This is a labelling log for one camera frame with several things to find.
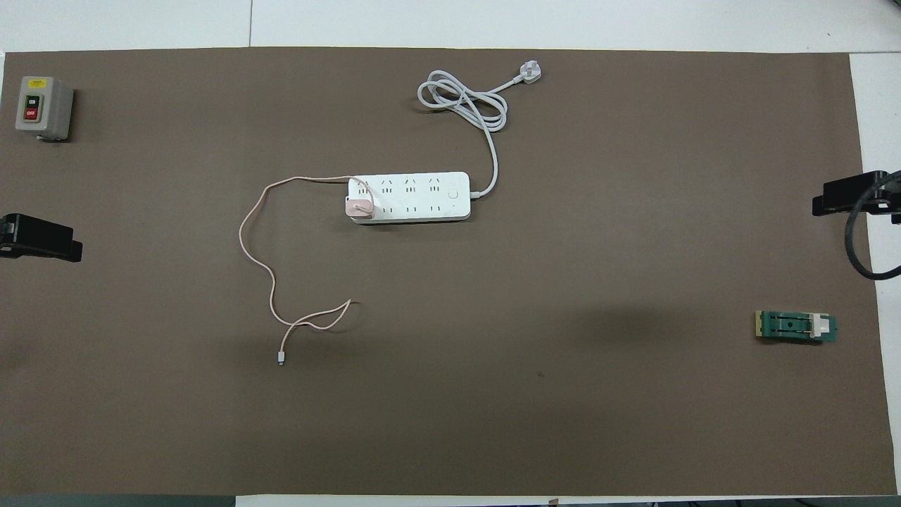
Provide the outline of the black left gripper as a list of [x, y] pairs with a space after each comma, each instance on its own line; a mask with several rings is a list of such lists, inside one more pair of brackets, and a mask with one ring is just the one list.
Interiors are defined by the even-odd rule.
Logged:
[[55, 258], [71, 263], [82, 260], [83, 244], [74, 240], [74, 229], [39, 218], [6, 214], [1, 221], [1, 257]]

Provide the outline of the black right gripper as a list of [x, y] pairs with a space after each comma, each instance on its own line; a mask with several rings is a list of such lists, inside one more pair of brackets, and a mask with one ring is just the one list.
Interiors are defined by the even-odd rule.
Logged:
[[[882, 178], [882, 171], [867, 171], [852, 177], [825, 182], [821, 194], [812, 199], [812, 215], [849, 213], [861, 195]], [[876, 215], [890, 216], [892, 225], [900, 225], [900, 170], [881, 180]]]

